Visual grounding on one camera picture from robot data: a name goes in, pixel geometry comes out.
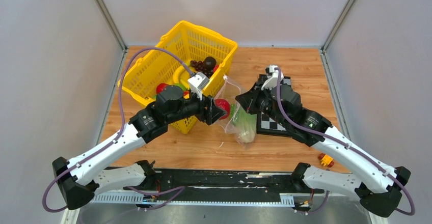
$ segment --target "black and white checkered board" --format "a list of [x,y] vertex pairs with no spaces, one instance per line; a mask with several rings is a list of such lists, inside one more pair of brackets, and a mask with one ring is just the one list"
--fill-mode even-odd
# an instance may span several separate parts
[[[260,74],[260,81],[267,80],[267,75]],[[284,76],[281,84],[291,85],[291,77]],[[257,115],[257,134],[274,135],[274,136],[288,136],[286,129],[272,120],[270,117],[263,113]]]

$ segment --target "wooden table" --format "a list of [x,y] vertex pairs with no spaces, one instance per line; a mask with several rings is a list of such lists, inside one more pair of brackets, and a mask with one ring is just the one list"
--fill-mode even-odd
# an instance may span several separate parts
[[[127,60],[141,48],[131,47]],[[317,49],[239,48],[229,76],[249,89],[270,64],[279,65],[284,75],[291,76],[292,87],[301,95],[304,107],[319,112],[338,126]],[[127,93],[123,92],[122,97],[128,121],[142,108]],[[115,133],[120,124],[116,94],[102,139]],[[319,151],[290,138],[267,135],[257,135],[255,141],[244,149],[233,135],[225,134],[219,125],[207,126],[197,122],[187,135],[169,127],[167,133],[126,154],[113,165],[127,166],[147,159],[156,160],[157,168],[291,172],[298,162],[320,166],[319,154]],[[331,170],[347,172],[338,163]]]

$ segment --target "red tomato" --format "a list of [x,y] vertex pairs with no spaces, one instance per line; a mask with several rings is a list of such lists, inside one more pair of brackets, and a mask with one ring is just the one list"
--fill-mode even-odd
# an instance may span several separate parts
[[165,89],[166,86],[168,86],[168,84],[166,84],[166,83],[161,83],[161,84],[157,85],[156,94],[161,93]]
[[215,73],[216,72],[216,70],[219,68],[219,65],[216,65],[214,68],[213,68],[213,73]]
[[228,118],[229,113],[231,111],[231,107],[229,105],[229,102],[227,100],[225,100],[225,99],[218,98],[218,99],[214,100],[214,104],[217,107],[219,107],[219,108],[221,108],[221,109],[223,109],[223,110],[225,110],[227,112],[227,114],[225,116],[222,116],[220,119],[223,120],[223,119]]

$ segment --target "yellow plastic crate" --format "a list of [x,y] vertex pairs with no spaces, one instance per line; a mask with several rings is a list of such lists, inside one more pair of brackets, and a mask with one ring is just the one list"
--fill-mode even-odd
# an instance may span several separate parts
[[[191,60],[203,61],[207,56],[214,57],[219,69],[203,89],[205,95],[212,96],[215,96],[224,84],[223,77],[228,74],[238,48],[236,42],[221,34],[187,21],[178,22],[160,38],[156,47],[172,52],[186,63]],[[122,90],[146,107],[154,101],[158,84],[164,82],[173,85],[172,76],[179,66],[178,61],[168,54],[151,50],[143,58],[139,58],[126,73]],[[187,134],[196,121],[196,117],[190,117],[171,125]]]

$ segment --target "white wall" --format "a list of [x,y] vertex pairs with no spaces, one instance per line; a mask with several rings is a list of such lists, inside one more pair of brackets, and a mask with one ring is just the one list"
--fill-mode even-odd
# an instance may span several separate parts
[[120,59],[93,0],[0,0],[1,223],[60,222],[51,162],[95,145]]
[[347,0],[104,0],[128,45],[154,45],[180,20],[242,46],[322,45]]
[[395,213],[391,224],[432,217],[431,3],[358,0],[328,52],[352,139],[412,172],[407,187],[417,214]]

